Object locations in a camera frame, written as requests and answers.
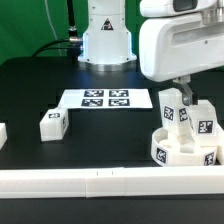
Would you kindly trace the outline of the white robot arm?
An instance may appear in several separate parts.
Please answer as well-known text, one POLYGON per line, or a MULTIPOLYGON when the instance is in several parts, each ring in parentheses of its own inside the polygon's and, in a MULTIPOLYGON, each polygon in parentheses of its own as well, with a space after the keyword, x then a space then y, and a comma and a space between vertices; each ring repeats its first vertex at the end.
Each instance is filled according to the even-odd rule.
POLYGON ((224 66, 224 0, 141 0, 146 21, 137 55, 125 25, 125 0, 88 0, 88 13, 78 57, 84 67, 116 71, 138 61, 148 79, 181 85, 182 101, 191 105, 197 98, 190 76, 224 66))

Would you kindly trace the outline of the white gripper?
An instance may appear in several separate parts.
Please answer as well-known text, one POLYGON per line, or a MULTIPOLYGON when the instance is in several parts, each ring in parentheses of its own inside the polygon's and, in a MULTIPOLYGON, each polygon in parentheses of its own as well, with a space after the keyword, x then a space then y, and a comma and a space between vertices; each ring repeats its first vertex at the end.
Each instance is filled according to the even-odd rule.
POLYGON ((170 6, 141 6, 147 20, 139 32, 141 72, 150 80, 173 79, 182 102, 193 104, 190 74, 224 66, 224 7, 196 7, 187 13, 170 6))

